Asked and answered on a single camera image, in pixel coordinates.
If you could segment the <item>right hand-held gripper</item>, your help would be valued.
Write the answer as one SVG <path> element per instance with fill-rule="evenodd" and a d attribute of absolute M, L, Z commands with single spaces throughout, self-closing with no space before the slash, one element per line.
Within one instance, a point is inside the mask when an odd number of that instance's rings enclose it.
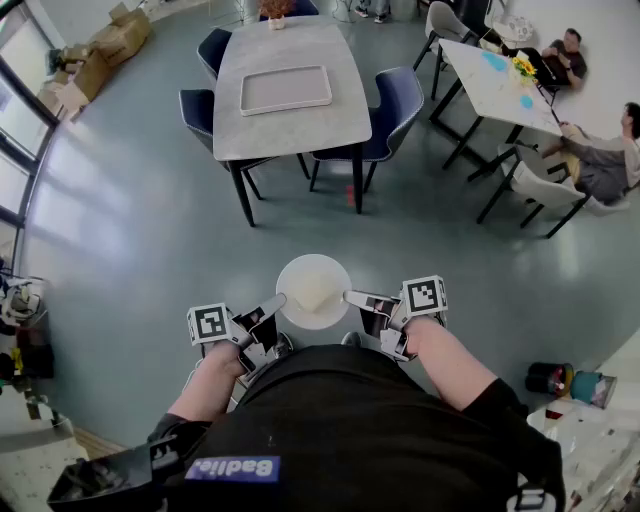
<path fill-rule="evenodd" d="M 398 297 L 349 290 L 343 299 L 368 316 L 365 332 L 376 337 L 381 351 L 395 361 L 415 358 L 408 351 L 406 327 L 418 317 L 446 326 L 447 299 L 444 280 L 437 275 L 404 281 Z"/>

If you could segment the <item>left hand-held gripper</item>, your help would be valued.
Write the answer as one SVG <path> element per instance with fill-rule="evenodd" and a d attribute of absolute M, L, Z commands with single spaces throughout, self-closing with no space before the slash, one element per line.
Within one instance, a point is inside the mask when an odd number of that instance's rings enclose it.
<path fill-rule="evenodd" d="M 229 341 L 239 348 L 239 362 L 247 373 L 257 373 L 268 363 L 268 352 L 275 345 L 278 331 L 275 314 L 287 302 L 277 293 L 245 314 L 234 315 L 224 303 L 192 307 L 187 312 L 191 343 L 205 357 L 212 345 Z"/>

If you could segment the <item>pale food piece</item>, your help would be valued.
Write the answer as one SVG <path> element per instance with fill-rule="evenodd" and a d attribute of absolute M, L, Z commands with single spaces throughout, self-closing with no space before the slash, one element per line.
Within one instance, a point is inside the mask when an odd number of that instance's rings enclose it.
<path fill-rule="evenodd" d="M 338 291 L 336 279 L 324 272 L 303 275 L 294 283 L 291 295 L 302 310 L 314 313 L 333 300 Z"/>

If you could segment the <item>round white plate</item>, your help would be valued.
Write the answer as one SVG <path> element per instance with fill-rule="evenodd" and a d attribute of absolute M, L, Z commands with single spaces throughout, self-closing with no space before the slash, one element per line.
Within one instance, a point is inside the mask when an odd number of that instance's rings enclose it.
<path fill-rule="evenodd" d="M 302 310 L 291 295 L 294 283 L 305 274 L 324 272 L 336 279 L 339 288 L 337 295 L 314 313 Z M 322 254 L 306 254 L 295 258 L 284 267 L 276 282 L 276 292 L 285 294 L 287 298 L 281 313 L 291 323 L 306 330 L 324 330 L 338 323 L 349 308 L 343 299 L 343 293 L 349 290 L 352 290 L 352 282 L 345 268 Z"/>

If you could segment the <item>person's right forearm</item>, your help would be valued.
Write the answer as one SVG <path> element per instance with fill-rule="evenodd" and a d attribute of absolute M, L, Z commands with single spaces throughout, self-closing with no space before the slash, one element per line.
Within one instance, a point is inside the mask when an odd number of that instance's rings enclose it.
<path fill-rule="evenodd" d="M 405 333 L 408 353 L 418 357 L 441 398 L 459 411 L 498 379 L 453 334 L 429 317 L 412 319 Z"/>

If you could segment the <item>person's left forearm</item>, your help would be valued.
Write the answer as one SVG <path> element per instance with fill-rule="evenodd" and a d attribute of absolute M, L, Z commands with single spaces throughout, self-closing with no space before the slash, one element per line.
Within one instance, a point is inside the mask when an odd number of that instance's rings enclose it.
<path fill-rule="evenodd" d="M 239 348 L 216 343 L 195 370 L 168 413 L 188 421 L 214 422 L 226 413 L 236 379 L 246 369 L 239 362 Z"/>

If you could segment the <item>grey marble dining table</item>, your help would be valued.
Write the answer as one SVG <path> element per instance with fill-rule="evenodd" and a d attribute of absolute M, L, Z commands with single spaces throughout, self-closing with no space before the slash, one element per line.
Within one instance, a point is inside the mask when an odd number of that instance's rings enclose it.
<path fill-rule="evenodd" d="M 243 79 L 255 73 L 322 66 L 332 102 L 327 106 L 244 116 Z M 372 135 L 362 80 L 334 19 L 290 17 L 281 30 L 265 22 L 233 31 L 215 87 L 213 155 L 229 165 L 242 210 L 254 221 L 239 161 L 296 155 L 346 146 L 354 197 L 362 201 L 362 145 Z"/>

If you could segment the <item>person's black shirt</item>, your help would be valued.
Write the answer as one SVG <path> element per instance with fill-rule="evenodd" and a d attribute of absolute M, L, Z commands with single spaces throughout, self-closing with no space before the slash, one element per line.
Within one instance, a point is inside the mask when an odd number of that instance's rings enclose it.
<path fill-rule="evenodd" d="M 288 355 L 217 420 L 164 416 L 167 435 L 185 464 L 168 512 L 505 512 L 520 478 L 566 503 L 560 447 L 506 383 L 455 409 L 364 348 Z"/>

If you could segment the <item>black cylindrical container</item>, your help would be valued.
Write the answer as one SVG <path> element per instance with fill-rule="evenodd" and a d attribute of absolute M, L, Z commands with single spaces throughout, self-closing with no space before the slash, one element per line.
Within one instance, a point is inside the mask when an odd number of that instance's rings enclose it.
<path fill-rule="evenodd" d="M 575 370 L 569 363 L 536 362 L 529 366 L 525 387 L 529 392 L 560 398 L 570 392 Z"/>

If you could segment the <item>grey rectangular tray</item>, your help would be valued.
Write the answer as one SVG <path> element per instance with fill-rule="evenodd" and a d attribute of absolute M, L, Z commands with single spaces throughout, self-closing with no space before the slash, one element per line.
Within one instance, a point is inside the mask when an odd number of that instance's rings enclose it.
<path fill-rule="evenodd" d="M 322 65 L 264 71 L 243 78 L 240 113 L 243 117 L 328 106 L 333 95 Z"/>

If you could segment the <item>white marble side table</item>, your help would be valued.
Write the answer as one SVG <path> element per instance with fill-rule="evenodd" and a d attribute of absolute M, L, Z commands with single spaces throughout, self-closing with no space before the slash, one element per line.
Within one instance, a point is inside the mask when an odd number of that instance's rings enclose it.
<path fill-rule="evenodd" d="M 482 164 L 486 162 L 468 147 L 474 132 L 486 119 L 502 121 L 512 126 L 506 139 L 508 143 L 515 142 L 524 129 L 554 136 L 561 134 L 555 112 L 536 86 L 519 86 L 509 78 L 508 70 L 494 70 L 483 58 L 484 50 L 478 47 L 450 40 L 442 40 L 440 45 L 456 73 L 455 82 L 430 116 L 434 126 L 457 142 L 455 149 L 443 164 L 445 169 L 461 155 L 473 157 Z M 476 114 L 476 119 L 464 134 L 455 132 L 440 120 L 440 115 L 460 90 L 466 93 Z M 521 106 L 522 95 L 528 95 L 533 99 L 532 109 Z"/>

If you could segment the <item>teal cylindrical container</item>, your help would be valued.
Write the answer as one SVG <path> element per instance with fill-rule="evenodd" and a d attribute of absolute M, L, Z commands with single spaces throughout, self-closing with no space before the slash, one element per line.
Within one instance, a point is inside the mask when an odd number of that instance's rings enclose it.
<path fill-rule="evenodd" d="M 578 371 L 571 383 L 570 396 L 573 400 L 605 409 L 615 391 L 618 379 L 599 372 Z"/>

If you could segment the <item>sunflower bouquet vase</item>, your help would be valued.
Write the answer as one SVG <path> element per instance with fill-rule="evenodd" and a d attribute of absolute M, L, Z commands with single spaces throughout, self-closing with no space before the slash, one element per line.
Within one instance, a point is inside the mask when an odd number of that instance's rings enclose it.
<path fill-rule="evenodd" d="M 519 86 L 531 87 L 538 83 L 537 70 L 527 59 L 512 57 L 508 73 L 509 78 Z"/>

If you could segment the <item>white patterned round seat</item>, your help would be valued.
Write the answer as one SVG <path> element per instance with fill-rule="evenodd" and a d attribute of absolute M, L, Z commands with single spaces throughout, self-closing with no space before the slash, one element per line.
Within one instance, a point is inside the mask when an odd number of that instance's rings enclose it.
<path fill-rule="evenodd" d="M 521 16 L 504 15 L 493 27 L 503 40 L 513 43 L 527 42 L 534 35 L 531 22 Z"/>

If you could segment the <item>black window frame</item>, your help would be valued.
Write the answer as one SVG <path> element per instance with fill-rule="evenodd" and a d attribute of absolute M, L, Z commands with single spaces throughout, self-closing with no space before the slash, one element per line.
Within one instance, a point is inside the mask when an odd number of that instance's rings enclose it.
<path fill-rule="evenodd" d="M 59 124 L 38 96 L 52 49 L 26 0 L 0 0 L 0 269 L 15 266 L 35 181 Z"/>

